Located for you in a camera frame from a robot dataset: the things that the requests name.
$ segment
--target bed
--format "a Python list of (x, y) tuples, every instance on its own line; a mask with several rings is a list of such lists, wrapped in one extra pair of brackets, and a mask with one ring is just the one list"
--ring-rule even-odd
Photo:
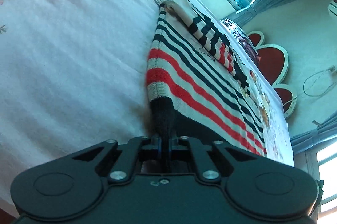
[[(161, 1), (0, 0), (1, 209), (17, 216), (9, 189), (27, 168), (153, 133), (145, 74)], [(268, 119), (266, 156), (293, 166), (277, 93), (206, 6), (188, 1), (254, 72)]]

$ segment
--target white bedsheet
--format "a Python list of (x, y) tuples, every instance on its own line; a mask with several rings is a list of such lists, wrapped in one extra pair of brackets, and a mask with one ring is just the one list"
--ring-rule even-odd
[[(17, 215), (9, 188), (27, 168), (151, 131), (145, 72), (160, 1), (0, 0), (0, 208)], [(264, 134), (267, 155), (292, 165), (282, 103), (233, 46), (261, 77), (274, 111), (278, 131)]]

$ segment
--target patterned pillow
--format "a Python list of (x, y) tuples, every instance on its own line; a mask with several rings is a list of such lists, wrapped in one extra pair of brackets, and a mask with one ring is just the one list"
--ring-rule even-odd
[(231, 34), (237, 39), (237, 41), (241, 44), (245, 52), (248, 54), (248, 56), (252, 59), (252, 61), (255, 63), (256, 66), (258, 66), (259, 57), (258, 53), (249, 39), (249, 37), (246, 35), (246, 33), (242, 30), (240, 26), (238, 26), (236, 23), (229, 19), (225, 19), (224, 21), (221, 21), (231, 32)]

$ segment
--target metal screw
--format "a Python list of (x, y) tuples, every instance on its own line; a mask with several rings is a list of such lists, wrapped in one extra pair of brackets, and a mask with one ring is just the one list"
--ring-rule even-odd
[(169, 184), (170, 183), (170, 181), (168, 179), (161, 179), (161, 180), (159, 180), (159, 182), (161, 184)]
[(124, 178), (126, 178), (126, 173), (123, 171), (114, 171), (110, 173), (110, 178), (112, 178), (113, 180), (123, 180)]
[(209, 179), (209, 180), (216, 179), (219, 176), (220, 176), (219, 173), (216, 172), (216, 171), (206, 171), (206, 172), (203, 172), (203, 177), (206, 178), (206, 179)]
[(156, 181), (151, 181), (151, 182), (150, 182), (150, 185), (152, 185), (152, 186), (159, 186), (160, 183), (159, 183), (159, 182), (156, 182)]

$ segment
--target black stripe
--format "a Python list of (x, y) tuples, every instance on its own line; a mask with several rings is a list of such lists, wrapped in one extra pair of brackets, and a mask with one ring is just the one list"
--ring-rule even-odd
[[(230, 45), (230, 42), (227, 38), (226, 35), (223, 35), (222, 33), (220, 33), (219, 29), (215, 26), (215, 24), (212, 22), (211, 18), (209, 18), (208, 16), (202, 14), (203, 16), (203, 21), (215, 32), (215, 36), (221, 36), (222, 37), (222, 42), (224, 44), (226, 44), (225, 42), (228, 43), (228, 45)], [(212, 44), (212, 48), (211, 49), (214, 49), (214, 54), (215, 54), (215, 39), (213, 40), (214, 44)], [(241, 82), (241, 87), (244, 89), (246, 86), (249, 87), (249, 84), (247, 83), (247, 76), (243, 73), (243, 71), (241, 70), (240, 66), (238, 65), (237, 61), (236, 61), (236, 57), (233, 55), (233, 51), (230, 50), (230, 54), (234, 57), (233, 59), (233, 62), (234, 62), (234, 69), (235, 69), (235, 76), (234, 76), (234, 79), (236, 80), (239, 80)]]
[(211, 130), (207, 126), (184, 116), (174, 109), (171, 98), (160, 97), (150, 102), (150, 108), (154, 116), (156, 131), (160, 132), (172, 128), (176, 135), (198, 138), (203, 144), (211, 145), (215, 140), (222, 140), (228, 143), (223, 137)]
[(204, 47), (206, 42), (207, 42), (207, 37), (203, 35), (201, 38), (199, 38), (198, 41), (199, 41), (200, 45), (202, 45)]
[(198, 26), (192, 22), (192, 24), (188, 27), (188, 31), (193, 35), (198, 30)]
[(212, 55), (212, 56), (214, 56), (215, 55), (215, 45), (217, 44), (219, 42), (219, 35), (217, 34), (217, 33), (215, 33), (214, 34), (214, 36), (213, 36), (213, 38), (211, 38), (211, 50), (212, 50), (212, 53), (213, 53), (213, 55), (212, 55), (212, 53), (210, 52), (210, 54)]
[[(192, 55), (192, 53), (186, 48), (185, 45), (183, 45), (180, 41), (178, 41), (174, 36), (171, 35), (171, 33), (168, 32), (168, 30), (161, 26), (161, 25), (158, 25), (159, 29), (161, 30), (164, 30), (166, 32), (166, 34), (169, 36), (169, 38), (171, 39), (171, 41), (173, 41), (174, 43), (176, 43), (177, 45), (179, 45), (181, 48), (183, 48), (189, 55), (192, 59), (195, 59)], [(160, 42), (163, 42), (170, 50), (174, 51), (175, 53), (177, 53), (181, 60), (185, 63), (185, 65), (201, 80), (203, 81), (210, 89), (212, 89), (221, 99), (222, 101), (227, 104), (229, 107), (231, 107), (233, 110), (236, 110), (238, 111), (241, 116), (243, 117), (243, 120), (244, 122), (250, 126), (250, 128), (252, 128), (252, 130), (258, 135), (258, 137), (260, 138), (260, 140), (264, 143), (264, 139), (259, 135), (259, 133), (257, 132), (257, 129), (255, 128), (255, 126), (253, 126), (253, 124), (247, 120), (247, 118), (242, 114), (241, 110), (240, 110), (240, 107), (233, 103), (232, 101), (230, 101), (228, 98), (226, 98), (213, 84), (211, 84), (193, 65), (191, 65), (191, 63), (188, 61), (188, 59), (184, 56), (184, 54), (179, 50), (177, 49), (176, 47), (174, 47), (172, 44), (170, 44), (166, 38), (163, 36), (163, 35), (160, 35), (160, 34), (155, 34), (154, 36), (154, 40), (157, 40), (157, 41), (160, 41)], [(229, 90), (227, 88), (222, 88), (226, 93), (229, 92)]]
[[(207, 65), (208, 67), (209, 67), (209, 69), (210, 70), (212, 70), (222, 81), (224, 81), (225, 82), (225, 84), (226, 84), (226, 86), (230, 86), (233, 90), (234, 90), (234, 92), (235, 92), (235, 94), (233, 94), (233, 93), (231, 93), (224, 85), (222, 85), (209, 71), (208, 71), (208, 69), (206, 69), (205, 68), (205, 66), (204, 65), (202, 65), (195, 57), (192, 57), (192, 59), (194, 60), (194, 62), (196, 62), (199, 66), (200, 66), (200, 68), (201, 69), (203, 69), (213, 80), (215, 80), (217, 83), (218, 83), (218, 85), (221, 87), (221, 89), (223, 90), (223, 91), (225, 91), (226, 93), (228, 93), (232, 98), (235, 98), (235, 100), (237, 100), (237, 102), (239, 103), (239, 100), (238, 100), (238, 98), (241, 98), (243, 101), (245, 101), (245, 103), (247, 104), (247, 106), (248, 106), (248, 108), (252, 111), (252, 113), (254, 114), (254, 116), (255, 116), (255, 118), (261, 123), (261, 119), (255, 114), (255, 112), (253, 111), (253, 109), (250, 107), (250, 105), (246, 102), (246, 100), (243, 98), (243, 96), (242, 96), (242, 94), (239, 92), (239, 91), (237, 91), (230, 83), (229, 83), (229, 81), (227, 81), (218, 71), (216, 71), (215, 69), (214, 69), (214, 67), (210, 64), (210, 63), (208, 63), (206, 60), (205, 60), (205, 58), (203, 58), (202, 57), (202, 55), (193, 47), (193, 45), (191, 44), (191, 43), (189, 43), (184, 37), (182, 37), (177, 31), (176, 31), (176, 29), (174, 29), (174, 27), (173, 26), (171, 26), (166, 20), (164, 20), (164, 19), (162, 19), (162, 18), (159, 18), (158, 20), (160, 20), (160, 21), (162, 21), (162, 22), (164, 22), (184, 43), (186, 43), (190, 48), (191, 48), (191, 50), (193, 50), (194, 51), (194, 53), (196, 53), (201, 59), (202, 59), (202, 61), (205, 63), (205, 65)], [(245, 114), (247, 114), (247, 115), (249, 115), (253, 120), (254, 120), (254, 118), (253, 118), (253, 116), (252, 116), (252, 114), (251, 114), (251, 112), (245, 107), (245, 106), (243, 106), (242, 104), (240, 104), (241, 105), (241, 107), (242, 107), (242, 111), (245, 113)], [(259, 128), (259, 131), (260, 132), (263, 132), (263, 130), (262, 130), (262, 128), (260, 127), (260, 126), (258, 126), (256, 123), (255, 123), (255, 125)]]
[(200, 16), (197, 16), (197, 17), (193, 18), (192, 21), (193, 21), (195, 24), (198, 24), (198, 23), (201, 21), (201, 17), (200, 17)]
[(201, 32), (203, 33), (203, 35), (206, 36), (206, 34), (210, 31), (211, 27), (207, 24), (205, 24), (205, 26), (201, 29)]

